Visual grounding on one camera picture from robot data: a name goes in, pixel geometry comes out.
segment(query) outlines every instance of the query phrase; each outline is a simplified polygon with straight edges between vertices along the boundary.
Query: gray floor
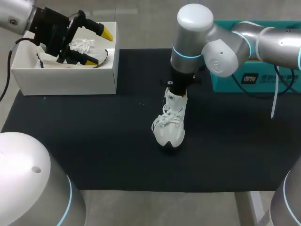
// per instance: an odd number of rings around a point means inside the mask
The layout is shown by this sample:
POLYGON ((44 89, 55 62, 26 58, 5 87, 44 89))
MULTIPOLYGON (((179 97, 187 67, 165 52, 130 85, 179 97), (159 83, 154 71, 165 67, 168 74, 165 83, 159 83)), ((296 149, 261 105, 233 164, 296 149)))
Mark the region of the gray floor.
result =
MULTIPOLYGON (((176 14, 187 3, 209 7, 215 19, 298 20, 299 0, 38 0, 71 15, 82 9, 93 20, 117 21, 121 48, 170 48, 176 14)), ((0 30, 0 92, 7 74, 7 54, 19 36, 0 30)), ((14 78, 0 103, 0 129, 18 85, 14 78)), ((84 191, 88 226, 238 226, 233 193, 185 194, 124 191, 84 191)), ((273 192, 262 192, 267 210, 273 192)))

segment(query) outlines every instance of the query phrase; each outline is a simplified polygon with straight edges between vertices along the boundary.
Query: white box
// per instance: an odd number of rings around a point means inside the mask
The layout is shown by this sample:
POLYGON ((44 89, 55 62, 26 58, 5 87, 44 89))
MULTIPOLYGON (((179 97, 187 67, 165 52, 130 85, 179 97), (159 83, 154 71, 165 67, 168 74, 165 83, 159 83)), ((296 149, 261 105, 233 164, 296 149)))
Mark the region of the white box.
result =
MULTIPOLYGON (((22 41, 16 52, 11 71, 23 95, 91 95, 116 94, 119 63, 119 36, 116 22, 101 22, 113 36, 108 41, 94 32, 79 28, 74 38, 95 40, 96 48, 109 52, 105 64, 99 68, 35 68, 37 46, 22 41)), ((33 38, 27 32, 25 37, 33 38)))

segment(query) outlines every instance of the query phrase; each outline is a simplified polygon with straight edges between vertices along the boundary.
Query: white cable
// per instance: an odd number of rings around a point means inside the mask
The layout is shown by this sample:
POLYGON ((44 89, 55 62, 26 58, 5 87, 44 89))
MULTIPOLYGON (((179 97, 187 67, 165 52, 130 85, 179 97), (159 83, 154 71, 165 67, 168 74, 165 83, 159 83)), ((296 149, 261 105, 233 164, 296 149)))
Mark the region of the white cable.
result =
POLYGON ((276 83, 275 83, 275 93, 274 93, 274 101, 272 106, 272 113, 271 113, 271 119, 274 117, 276 102, 277 102, 277 96, 278 96, 278 87, 279 87, 279 77, 276 73, 276 83))

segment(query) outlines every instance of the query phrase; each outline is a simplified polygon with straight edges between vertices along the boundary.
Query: black mat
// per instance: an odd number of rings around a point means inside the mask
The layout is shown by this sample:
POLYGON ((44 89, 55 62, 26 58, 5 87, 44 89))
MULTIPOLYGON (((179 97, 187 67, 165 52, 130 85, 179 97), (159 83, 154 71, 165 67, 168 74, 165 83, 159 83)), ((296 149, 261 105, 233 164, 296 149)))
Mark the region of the black mat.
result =
POLYGON ((210 77, 188 90, 186 138, 167 155, 151 124, 162 111, 169 49, 120 50, 118 94, 24 97, 2 132, 29 134, 79 189, 169 192, 276 190, 301 153, 300 97, 215 94, 210 77))

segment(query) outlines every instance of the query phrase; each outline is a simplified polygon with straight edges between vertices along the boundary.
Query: teal box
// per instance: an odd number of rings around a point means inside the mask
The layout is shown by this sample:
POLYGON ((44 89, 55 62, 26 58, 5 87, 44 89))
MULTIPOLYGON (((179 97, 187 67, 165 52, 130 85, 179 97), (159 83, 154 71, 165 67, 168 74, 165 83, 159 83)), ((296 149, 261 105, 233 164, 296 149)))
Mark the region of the teal box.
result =
MULTIPOLYGON (((238 20, 222 20, 215 21, 219 26, 230 30, 234 25, 239 23, 238 20)), ((276 27, 276 28, 301 28, 300 21, 252 21, 256 24, 260 24, 266 27, 276 27)), ((280 67, 280 74, 283 78, 290 83, 292 80, 292 73, 290 69, 280 67)), ((301 71, 295 70, 295 82, 293 88, 298 91, 301 91, 301 71)), ((211 80, 213 89, 217 93, 238 93, 243 92, 238 85, 234 82, 233 78, 220 78, 212 73, 211 80)), ((247 61, 241 65, 238 70, 234 73, 234 76, 239 83, 243 79, 254 80, 254 84, 241 84, 241 86, 246 89, 248 92, 275 92, 275 82, 276 82, 276 72, 274 70, 274 65, 264 63, 261 61, 247 61)), ((279 92, 285 90, 286 86, 279 81, 279 92)))

